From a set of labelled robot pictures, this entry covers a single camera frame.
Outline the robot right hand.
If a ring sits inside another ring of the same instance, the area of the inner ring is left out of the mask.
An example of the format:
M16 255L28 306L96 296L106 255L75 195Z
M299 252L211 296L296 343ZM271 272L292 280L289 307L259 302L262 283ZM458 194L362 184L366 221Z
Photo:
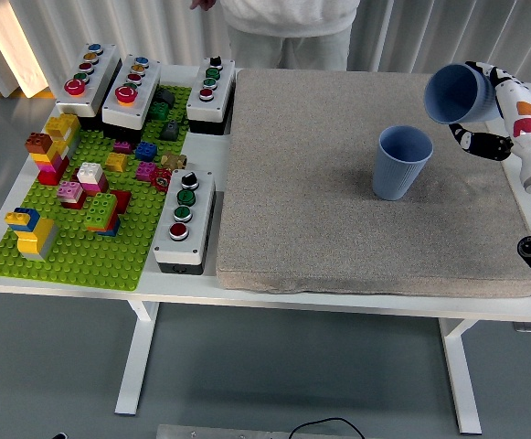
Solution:
M490 64L469 61L453 67L459 70L452 75L455 80L472 74L471 83L477 90L484 89L484 95L476 91L471 99L462 101L457 111L460 116L449 124L452 135L461 148L472 155L496 161L503 161L511 154L518 156L522 163L521 183L531 192L531 90L515 76ZM466 119L472 107L479 112L497 109L509 136L502 138L464 129L460 122Z

